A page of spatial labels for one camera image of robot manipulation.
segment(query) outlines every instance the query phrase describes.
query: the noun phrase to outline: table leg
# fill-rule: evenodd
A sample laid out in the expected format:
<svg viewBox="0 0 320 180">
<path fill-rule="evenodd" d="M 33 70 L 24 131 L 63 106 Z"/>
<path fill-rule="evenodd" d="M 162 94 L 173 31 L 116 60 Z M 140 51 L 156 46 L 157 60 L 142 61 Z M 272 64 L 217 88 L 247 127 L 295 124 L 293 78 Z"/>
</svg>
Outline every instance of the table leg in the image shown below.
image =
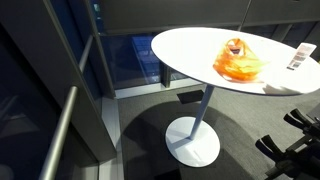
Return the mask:
<svg viewBox="0 0 320 180">
<path fill-rule="evenodd" d="M 195 137 L 195 135 L 196 135 L 196 133 L 197 133 L 197 131 L 199 129 L 199 126 L 200 126 L 200 123 L 201 123 L 202 118 L 204 116 L 204 113 L 207 110 L 208 103 L 210 101 L 213 89 L 214 89 L 214 87 L 210 86 L 210 85 L 207 85 L 207 87 L 206 87 L 206 90 L 204 92 L 204 96 L 203 96 L 203 98 L 201 100 L 200 108 L 199 108 L 198 113 L 197 113 L 196 120 L 195 120 L 194 125 L 192 127 L 191 135 L 189 137 L 191 140 L 194 139 L 194 137 Z"/>
<path fill-rule="evenodd" d="M 178 118 L 166 131 L 166 144 L 170 153 L 178 161 L 191 167 L 211 164 L 220 151 L 220 141 L 216 132 L 209 124 L 202 121 L 212 92 L 213 86 L 208 85 L 197 118 Z"/>
</svg>

